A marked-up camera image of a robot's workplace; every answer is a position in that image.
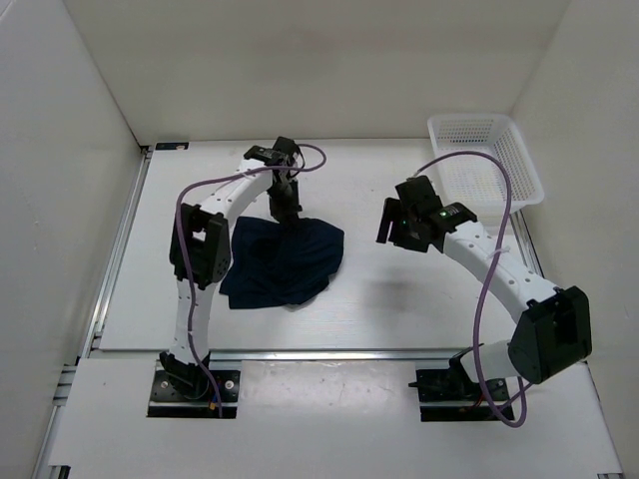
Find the navy blue shorts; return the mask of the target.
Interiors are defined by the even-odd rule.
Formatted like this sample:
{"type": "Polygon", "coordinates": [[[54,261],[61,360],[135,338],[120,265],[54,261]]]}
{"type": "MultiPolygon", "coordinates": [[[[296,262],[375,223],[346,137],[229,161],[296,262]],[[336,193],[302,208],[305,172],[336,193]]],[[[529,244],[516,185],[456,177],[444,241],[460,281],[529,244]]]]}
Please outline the navy blue shorts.
{"type": "Polygon", "coordinates": [[[323,292],[338,273],[344,231],[319,219],[282,225],[238,218],[231,268],[219,286],[230,309],[300,306],[323,292]]]}

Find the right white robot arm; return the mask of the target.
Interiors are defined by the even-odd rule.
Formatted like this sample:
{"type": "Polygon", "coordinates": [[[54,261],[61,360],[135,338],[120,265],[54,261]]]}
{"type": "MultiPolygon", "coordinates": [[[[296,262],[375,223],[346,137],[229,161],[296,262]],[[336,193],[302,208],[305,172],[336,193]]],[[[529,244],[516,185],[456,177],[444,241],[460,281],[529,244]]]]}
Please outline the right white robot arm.
{"type": "Polygon", "coordinates": [[[561,288],[498,248],[476,214],[461,203],[444,205],[428,178],[395,190],[383,204],[377,242],[419,252],[435,248],[480,281],[515,324],[510,339],[475,340],[450,359],[454,395],[469,399],[496,378],[540,384],[591,354],[590,305],[582,289],[561,288]]]}

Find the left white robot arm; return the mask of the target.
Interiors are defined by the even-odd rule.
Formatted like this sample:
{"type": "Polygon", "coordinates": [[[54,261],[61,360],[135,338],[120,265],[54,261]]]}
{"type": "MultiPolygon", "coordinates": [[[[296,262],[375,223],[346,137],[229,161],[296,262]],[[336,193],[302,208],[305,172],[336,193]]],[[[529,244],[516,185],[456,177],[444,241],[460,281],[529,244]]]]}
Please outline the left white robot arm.
{"type": "Polygon", "coordinates": [[[216,395],[209,371],[209,321],[217,285],[231,266],[231,229],[262,194],[268,196],[276,222],[288,226],[299,219],[295,173],[301,156],[294,140],[279,137],[270,148],[250,147],[236,172],[219,180],[218,189],[202,202],[184,202],[193,186],[179,194],[169,253],[178,288],[176,325],[160,362],[171,385],[189,400],[216,395]]]}

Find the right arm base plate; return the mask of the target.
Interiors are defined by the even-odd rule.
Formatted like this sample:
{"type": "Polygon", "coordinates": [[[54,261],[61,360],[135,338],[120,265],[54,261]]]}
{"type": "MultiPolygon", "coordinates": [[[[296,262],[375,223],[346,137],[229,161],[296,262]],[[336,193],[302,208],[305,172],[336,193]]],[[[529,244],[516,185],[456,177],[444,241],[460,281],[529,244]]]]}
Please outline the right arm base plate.
{"type": "Polygon", "coordinates": [[[454,382],[448,369],[417,369],[408,384],[417,391],[420,421],[498,421],[478,383],[454,382]]]}

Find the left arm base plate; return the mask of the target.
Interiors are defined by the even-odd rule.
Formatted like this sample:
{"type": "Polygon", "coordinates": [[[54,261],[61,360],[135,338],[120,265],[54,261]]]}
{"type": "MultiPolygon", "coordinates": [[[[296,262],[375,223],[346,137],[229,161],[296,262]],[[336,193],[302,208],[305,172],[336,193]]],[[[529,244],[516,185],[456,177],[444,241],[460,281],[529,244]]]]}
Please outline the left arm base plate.
{"type": "Polygon", "coordinates": [[[223,368],[211,370],[210,373],[221,393],[222,408],[219,408],[218,395],[207,376],[196,388],[179,385],[178,379],[169,374],[157,361],[150,387],[147,416],[175,419],[235,419],[241,390],[241,372],[237,369],[223,368]]]}

